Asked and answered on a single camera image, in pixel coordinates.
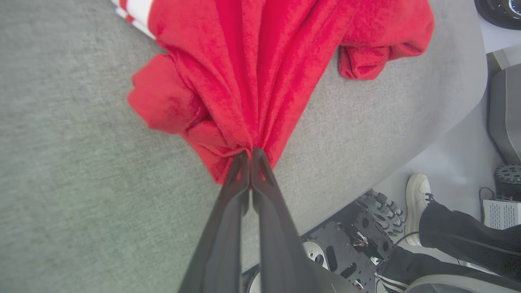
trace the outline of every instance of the shoe sole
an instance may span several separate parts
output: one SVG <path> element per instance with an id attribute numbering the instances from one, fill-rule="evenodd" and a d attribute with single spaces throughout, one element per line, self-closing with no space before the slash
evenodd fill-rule
<path id="1" fill-rule="evenodd" d="M 415 174 L 409 178 L 407 182 L 407 188 L 405 191 L 405 202 L 407 203 L 407 224 L 405 225 L 405 234 L 409 234 L 415 231 L 419 231 L 418 227 L 413 227 L 413 223 L 419 223 L 418 215 L 416 215 L 416 200 L 414 193 L 419 189 L 421 182 L 427 178 L 424 174 Z M 409 245 L 421 246 L 419 236 L 411 235 L 405 239 Z"/>

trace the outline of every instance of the shoelace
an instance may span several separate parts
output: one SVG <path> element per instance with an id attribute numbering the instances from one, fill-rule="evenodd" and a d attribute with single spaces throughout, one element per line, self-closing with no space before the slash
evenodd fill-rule
<path id="1" fill-rule="evenodd" d="M 429 201 L 429 202 L 436 201 L 436 200 L 434 200 L 434 195 L 432 195 L 432 193 L 426 193 L 425 195 L 429 197 L 428 199 L 425 199 L 426 201 Z"/>

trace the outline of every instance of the shoe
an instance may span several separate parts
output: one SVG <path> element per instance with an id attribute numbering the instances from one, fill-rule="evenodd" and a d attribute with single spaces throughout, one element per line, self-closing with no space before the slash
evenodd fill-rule
<path id="1" fill-rule="evenodd" d="M 415 174 L 407 183 L 405 202 L 407 203 L 407 222 L 405 223 L 405 234 L 420 231 L 420 219 L 429 202 L 434 197 L 430 193 L 429 179 L 424 174 Z M 411 235 L 405 239 L 413 246 L 421 246 L 420 236 Z"/>

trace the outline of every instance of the crumpled fabric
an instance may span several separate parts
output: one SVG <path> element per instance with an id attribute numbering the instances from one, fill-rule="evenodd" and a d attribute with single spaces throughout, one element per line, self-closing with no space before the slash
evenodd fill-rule
<path id="1" fill-rule="evenodd" d="M 243 150 L 276 165 L 338 47 L 342 76 L 375 79 L 386 62 L 425 52 L 434 29 L 427 0 L 119 4 L 167 51 L 133 76 L 130 105 L 150 128 L 181 135 L 219 184 Z"/>

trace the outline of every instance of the black cable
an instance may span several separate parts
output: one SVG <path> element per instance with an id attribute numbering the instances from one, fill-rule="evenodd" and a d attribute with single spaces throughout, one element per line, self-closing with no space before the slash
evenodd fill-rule
<path id="1" fill-rule="evenodd" d="M 495 196 L 495 192 L 492 191 L 492 189 L 488 188 L 488 187 L 481 187 L 478 191 L 478 197 L 479 197 L 479 207 L 481 208 L 480 209 L 480 213 L 481 213 L 481 222 L 484 223 L 485 222 L 485 208 L 483 207 L 483 198 L 481 197 L 481 192 L 484 190 L 484 189 L 488 189 L 490 190 L 490 192 L 492 192 L 492 198 L 494 198 Z"/>
<path id="2" fill-rule="evenodd" d="M 445 236 L 445 237 L 449 237 L 449 238 L 454 238 L 454 239 L 457 239 L 457 240 L 461 240 L 461 241 L 465 241 L 465 242 L 468 242 L 468 243 L 476 244 L 476 245 L 479 245 L 479 246 L 482 246 L 482 247 L 490 248 L 490 249 L 495 250 L 495 251 L 508 253 L 508 254 L 511 254 L 511 255 L 516 255 L 518 257 L 521 257 L 521 252 L 502 249 L 502 248 L 499 248 L 499 247 L 495 247 L 495 246 L 492 246 L 492 245 L 481 243 L 479 241 L 470 240 L 470 239 L 467 239 L 465 237 L 461 237 L 461 236 L 458 236 L 458 235 L 452 235 L 452 234 L 447 234 L 447 233 L 443 233 L 443 232 L 421 232 L 421 233 L 422 234 L 431 234 L 431 235 L 438 235 L 438 236 Z M 411 235 L 415 235 L 415 234 L 420 234 L 420 231 L 411 232 L 411 233 L 403 236 L 402 238 L 400 238 L 395 243 L 395 246 L 398 246 L 398 244 L 400 244 L 400 242 L 405 240 L 405 238 L 407 238 L 407 237 L 409 237 Z"/>

